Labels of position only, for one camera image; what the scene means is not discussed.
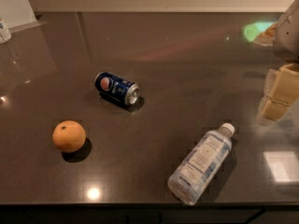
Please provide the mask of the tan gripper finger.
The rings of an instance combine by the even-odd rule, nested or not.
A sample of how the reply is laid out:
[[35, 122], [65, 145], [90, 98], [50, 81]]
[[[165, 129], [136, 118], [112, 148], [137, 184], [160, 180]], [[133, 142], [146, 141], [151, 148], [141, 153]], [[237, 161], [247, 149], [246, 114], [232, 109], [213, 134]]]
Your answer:
[[266, 75], [256, 120], [263, 126], [279, 121], [299, 99], [299, 64], [287, 63]]

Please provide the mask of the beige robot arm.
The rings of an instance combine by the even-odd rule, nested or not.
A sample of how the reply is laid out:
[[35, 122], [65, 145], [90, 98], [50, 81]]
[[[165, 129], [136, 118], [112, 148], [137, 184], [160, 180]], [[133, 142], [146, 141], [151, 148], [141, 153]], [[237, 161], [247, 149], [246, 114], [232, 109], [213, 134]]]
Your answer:
[[263, 126], [279, 121], [299, 99], [299, 0], [294, 0], [277, 22], [254, 38], [260, 46], [272, 46], [285, 63], [266, 75], [256, 120]]

